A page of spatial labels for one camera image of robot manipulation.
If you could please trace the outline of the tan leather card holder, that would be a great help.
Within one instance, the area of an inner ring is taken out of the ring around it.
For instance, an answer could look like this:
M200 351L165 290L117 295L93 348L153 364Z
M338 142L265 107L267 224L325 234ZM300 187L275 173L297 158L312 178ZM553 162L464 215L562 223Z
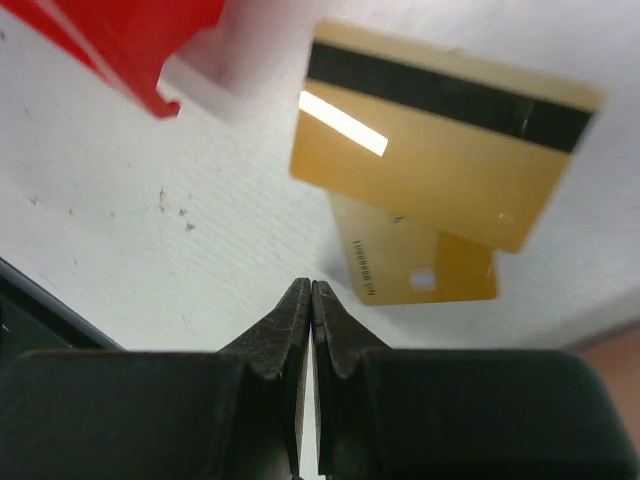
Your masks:
M596 367L609 390L623 397L639 397L639 344L614 340L593 346L585 356Z

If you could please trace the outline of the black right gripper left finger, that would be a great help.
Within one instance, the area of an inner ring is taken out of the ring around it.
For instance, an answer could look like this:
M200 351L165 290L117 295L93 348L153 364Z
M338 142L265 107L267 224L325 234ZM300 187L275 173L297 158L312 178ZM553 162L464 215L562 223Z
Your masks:
M218 479L298 479L311 281L296 278L273 310L221 352L242 362Z

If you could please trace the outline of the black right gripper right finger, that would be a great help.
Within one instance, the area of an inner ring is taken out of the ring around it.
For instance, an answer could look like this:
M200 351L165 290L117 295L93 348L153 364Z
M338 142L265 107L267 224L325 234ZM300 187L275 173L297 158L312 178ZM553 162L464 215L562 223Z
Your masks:
M328 479L398 479L387 433L400 396L380 368L393 349L356 320L326 281L314 281L311 330L318 470Z

